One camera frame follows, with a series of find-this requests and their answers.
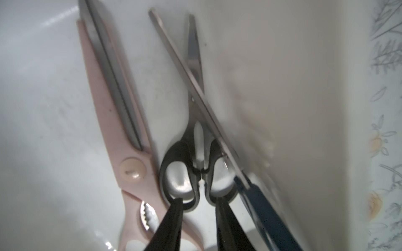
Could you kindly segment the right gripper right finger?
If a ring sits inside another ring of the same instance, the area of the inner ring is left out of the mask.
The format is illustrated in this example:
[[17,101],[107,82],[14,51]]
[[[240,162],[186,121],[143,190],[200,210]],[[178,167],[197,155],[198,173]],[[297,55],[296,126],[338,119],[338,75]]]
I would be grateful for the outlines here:
[[219,251],[255,251],[225,198],[217,198],[215,214]]

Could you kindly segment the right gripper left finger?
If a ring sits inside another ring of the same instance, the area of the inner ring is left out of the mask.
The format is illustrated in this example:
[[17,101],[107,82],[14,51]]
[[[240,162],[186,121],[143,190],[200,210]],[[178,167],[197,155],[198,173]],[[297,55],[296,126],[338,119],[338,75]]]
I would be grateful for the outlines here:
[[156,233],[144,250],[179,251],[181,246],[183,212],[183,199],[174,199]]

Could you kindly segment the white plastic storage box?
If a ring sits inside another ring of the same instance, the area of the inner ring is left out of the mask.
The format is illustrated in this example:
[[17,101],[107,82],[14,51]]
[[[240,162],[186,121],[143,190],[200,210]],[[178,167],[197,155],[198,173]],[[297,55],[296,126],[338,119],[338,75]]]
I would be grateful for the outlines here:
[[[368,239],[364,1],[102,1],[156,162],[180,138],[187,93],[148,15],[181,53],[187,17],[206,97],[302,247]],[[77,1],[1,1],[1,250],[113,251],[124,203],[97,122]]]

